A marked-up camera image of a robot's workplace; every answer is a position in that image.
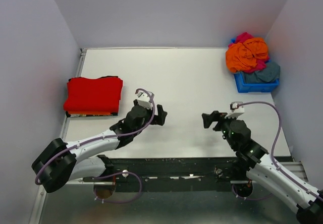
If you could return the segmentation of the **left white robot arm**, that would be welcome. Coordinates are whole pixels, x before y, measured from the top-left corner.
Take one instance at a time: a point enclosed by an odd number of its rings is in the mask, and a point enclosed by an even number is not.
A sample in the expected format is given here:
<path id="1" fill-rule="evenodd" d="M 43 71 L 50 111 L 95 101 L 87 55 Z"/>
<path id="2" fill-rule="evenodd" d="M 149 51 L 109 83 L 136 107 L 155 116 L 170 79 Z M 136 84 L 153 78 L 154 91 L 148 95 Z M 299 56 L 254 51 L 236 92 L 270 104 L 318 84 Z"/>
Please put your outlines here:
<path id="1" fill-rule="evenodd" d="M 150 125 L 163 126 L 167 115 L 160 104 L 146 108 L 135 100 L 125 118 L 100 134 L 70 142 L 62 138 L 52 140 L 31 165 L 36 174 L 35 184 L 52 193 L 69 180 L 85 177 L 80 170 L 82 163 L 102 152 L 125 147 Z"/>

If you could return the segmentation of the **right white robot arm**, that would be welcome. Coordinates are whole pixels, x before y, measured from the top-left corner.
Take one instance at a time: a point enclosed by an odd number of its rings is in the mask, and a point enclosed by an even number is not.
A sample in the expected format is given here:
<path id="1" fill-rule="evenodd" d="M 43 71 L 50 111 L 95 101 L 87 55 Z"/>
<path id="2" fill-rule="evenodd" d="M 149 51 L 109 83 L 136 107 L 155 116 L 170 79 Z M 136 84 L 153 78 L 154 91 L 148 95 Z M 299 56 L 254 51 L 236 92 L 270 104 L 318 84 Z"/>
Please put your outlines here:
<path id="1" fill-rule="evenodd" d="M 204 128 L 213 122 L 216 132 L 221 132 L 237 161 L 229 177 L 235 181 L 249 179 L 257 182 L 295 214 L 300 223 L 322 223 L 322 191 L 306 183 L 280 164 L 269 152 L 251 138 L 251 130 L 235 113 L 213 111 L 202 114 Z"/>

